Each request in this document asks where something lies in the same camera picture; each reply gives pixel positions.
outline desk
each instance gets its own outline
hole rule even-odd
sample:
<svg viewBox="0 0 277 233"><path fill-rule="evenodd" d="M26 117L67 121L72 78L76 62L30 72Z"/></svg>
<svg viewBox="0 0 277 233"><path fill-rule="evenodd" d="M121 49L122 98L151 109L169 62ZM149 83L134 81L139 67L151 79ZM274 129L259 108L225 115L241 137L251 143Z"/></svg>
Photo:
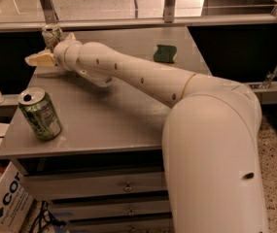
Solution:
<svg viewBox="0 0 277 233"><path fill-rule="evenodd" d="M174 45L176 68L209 73L186 27L76 36L149 60L157 44ZM29 86L49 93L63 130L55 139L41 141L17 110L0 158L19 168L22 185L38 201L49 201L52 213L71 230L172 227L161 157L161 131L170 109L120 80L99 88L75 73L39 73Z"/></svg>

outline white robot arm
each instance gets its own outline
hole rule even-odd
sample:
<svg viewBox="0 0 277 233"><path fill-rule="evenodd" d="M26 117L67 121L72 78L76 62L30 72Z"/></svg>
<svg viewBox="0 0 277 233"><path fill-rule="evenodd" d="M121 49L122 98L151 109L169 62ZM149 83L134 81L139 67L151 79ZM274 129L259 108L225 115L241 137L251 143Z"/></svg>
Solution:
<svg viewBox="0 0 277 233"><path fill-rule="evenodd" d="M99 43L65 40L53 56L94 83L116 77L172 108L162 149L177 233L268 233L257 149L261 110L249 87Z"/></svg>

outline gray tabletop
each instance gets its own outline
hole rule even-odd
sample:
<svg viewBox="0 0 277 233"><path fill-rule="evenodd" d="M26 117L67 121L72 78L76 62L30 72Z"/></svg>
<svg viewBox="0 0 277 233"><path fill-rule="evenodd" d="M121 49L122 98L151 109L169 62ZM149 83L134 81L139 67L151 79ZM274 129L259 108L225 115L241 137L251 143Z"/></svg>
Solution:
<svg viewBox="0 0 277 233"><path fill-rule="evenodd" d="M101 42L149 60L157 44L173 45L177 47L175 67L209 73L186 27L85 31L76 32L76 37L83 43ZM29 86L40 86L51 96L63 129L55 139L41 141L17 109L0 146L0 158L161 147L162 127L170 109L121 80L100 88L72 72L36 74Z"/></svg>

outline green sponge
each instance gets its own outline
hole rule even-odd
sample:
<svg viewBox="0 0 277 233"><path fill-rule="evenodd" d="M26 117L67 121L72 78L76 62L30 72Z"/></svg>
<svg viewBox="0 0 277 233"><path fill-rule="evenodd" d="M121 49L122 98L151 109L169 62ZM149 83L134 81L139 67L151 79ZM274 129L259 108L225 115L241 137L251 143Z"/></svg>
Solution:
<svg viewBox="0 0 277 233"><path fill-rule="evenodd" d="M177 54L175 46L157 45L157 51L154 54L155 62L174 63Z"/></svg>

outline can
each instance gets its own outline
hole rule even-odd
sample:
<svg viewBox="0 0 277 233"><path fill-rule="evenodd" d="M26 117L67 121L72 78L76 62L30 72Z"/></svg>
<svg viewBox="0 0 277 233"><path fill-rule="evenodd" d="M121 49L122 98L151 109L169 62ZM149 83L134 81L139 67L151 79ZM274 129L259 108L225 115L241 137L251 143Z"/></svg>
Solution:
<svg viewBox="0 0 277 233"><path fill-rule="evenodd" d="M50 96L43 88L24 90L18 98L18 107L38 138L50 140L60 133L60 120Z"/></svg>
<svg viewBox="0 0 277 233"><path fill-rule="evenodd" d="M62 30L57 24L47 24L42 28L42 36L47 49L53 52L61 41Z"/></svg>

